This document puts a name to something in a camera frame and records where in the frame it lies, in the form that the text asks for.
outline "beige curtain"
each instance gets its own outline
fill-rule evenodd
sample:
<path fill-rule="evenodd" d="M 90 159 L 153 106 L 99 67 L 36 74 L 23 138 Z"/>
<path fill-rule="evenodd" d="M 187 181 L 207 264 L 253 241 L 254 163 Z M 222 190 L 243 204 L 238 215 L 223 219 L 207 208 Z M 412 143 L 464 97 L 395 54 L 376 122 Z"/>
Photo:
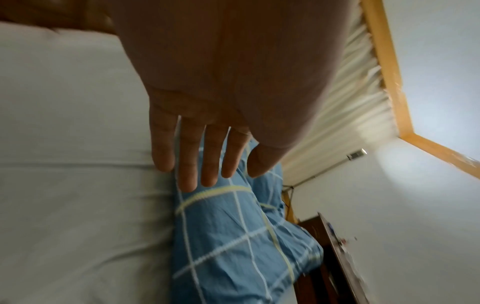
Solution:
<path fill-rule="evenodd" d="M 359 150 L 398 136 L 380 66 L 358 6 L 330 93 L 313 129 L 282 161 L 284 185 L 294 185 Z"/>

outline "human hand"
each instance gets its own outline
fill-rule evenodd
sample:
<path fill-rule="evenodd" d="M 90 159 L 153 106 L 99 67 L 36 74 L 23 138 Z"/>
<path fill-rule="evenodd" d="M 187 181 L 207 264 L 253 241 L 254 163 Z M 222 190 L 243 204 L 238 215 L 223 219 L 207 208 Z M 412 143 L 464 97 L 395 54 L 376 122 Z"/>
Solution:
<path fill-rule="evenodd" d="M 305 135 L 344 44 L 351 0 L 111 0 L 115 29 L 150 99 L 152 157 L 175 165 L 178 185 L 231 177 L 251 135 L 259 141 L 248 174 L 262 175 Z"/>

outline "blue fabric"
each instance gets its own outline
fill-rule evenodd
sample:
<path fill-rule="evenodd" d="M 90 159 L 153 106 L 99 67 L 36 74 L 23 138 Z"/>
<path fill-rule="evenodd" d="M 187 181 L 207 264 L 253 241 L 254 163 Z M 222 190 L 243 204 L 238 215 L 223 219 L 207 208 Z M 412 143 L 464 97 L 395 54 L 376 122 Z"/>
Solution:
<path fill-rule="evenodd" d="M 322 262 L 320 245 L 284 220 L 281 166 L 255 179 L 246 173 L 255 145 L 232 178 L 212 188 L 198 181 L 192 193 L 176 188 L 172 303 L 275 303 Z M 202 158 L 200 148 L 199 171 Z"/>

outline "bed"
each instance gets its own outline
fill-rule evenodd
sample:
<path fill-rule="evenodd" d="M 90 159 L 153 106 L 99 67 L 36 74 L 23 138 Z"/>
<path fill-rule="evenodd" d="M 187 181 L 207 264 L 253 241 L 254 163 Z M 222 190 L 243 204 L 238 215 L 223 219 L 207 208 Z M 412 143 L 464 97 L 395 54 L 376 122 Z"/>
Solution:
<path fill-rule="evenodd" d="M 10 23 L 0 37 L 0 302 L 170 302 L 173 176 L 154 169 L 118 38 Z"/>

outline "white wall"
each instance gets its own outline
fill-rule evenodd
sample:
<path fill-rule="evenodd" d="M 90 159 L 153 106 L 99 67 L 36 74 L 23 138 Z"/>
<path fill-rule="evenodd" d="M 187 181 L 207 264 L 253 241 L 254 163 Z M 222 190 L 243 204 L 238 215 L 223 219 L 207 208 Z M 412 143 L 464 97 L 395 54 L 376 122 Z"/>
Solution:
<path fill-rule="evenodd" d="M 321 212 L 349 245 L 376 303 L 480 298 L 480 180 L 396 139 L 295 190 L 301 220 Z"/>
<path fill-rule="evenodd" d="M 480 160 L 480 1 L 383 3 L 415 132 Z"/>

